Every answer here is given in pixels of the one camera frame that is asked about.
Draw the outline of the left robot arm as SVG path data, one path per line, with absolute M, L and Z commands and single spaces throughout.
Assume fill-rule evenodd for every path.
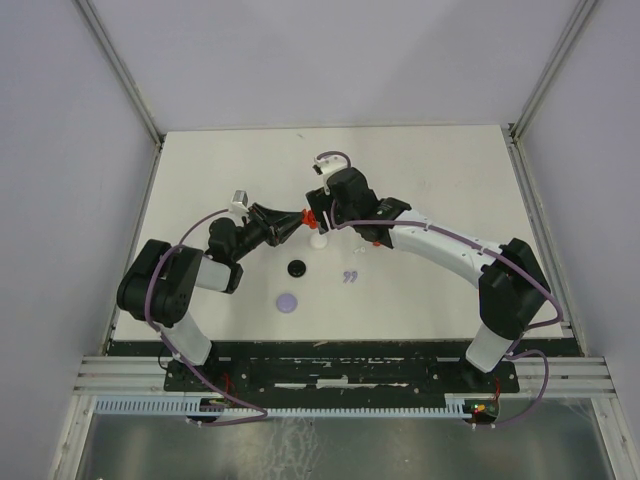
M 187 379 L 209 390 L 221 378 L 213 343 L 189 312 L 196 289 L 232 294 L 244 270 L 240 260 L 262 244 L 277 247 L 305 223 L 308 213 L 279 211 L 253 204 L 236 223 L 224 210 L 207 217 L 207 248 L 151 239 L 145 243 L 117 290 L 120 310 L 147 323 L 175 358 L 188 365 Z

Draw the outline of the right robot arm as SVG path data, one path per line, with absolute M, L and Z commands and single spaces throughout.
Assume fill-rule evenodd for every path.
M 530 245 L 482 241 L 447 229 L 393 197 L 378 198 L 362 172 L 314 166 L 322 185 L 306 198 L 322 233 L 354 229 L 371 244 L 411 253 L 447 269 L 478 291 L 481 325 L 458 368 L 467 389 L 481 391 L 552 295 Z

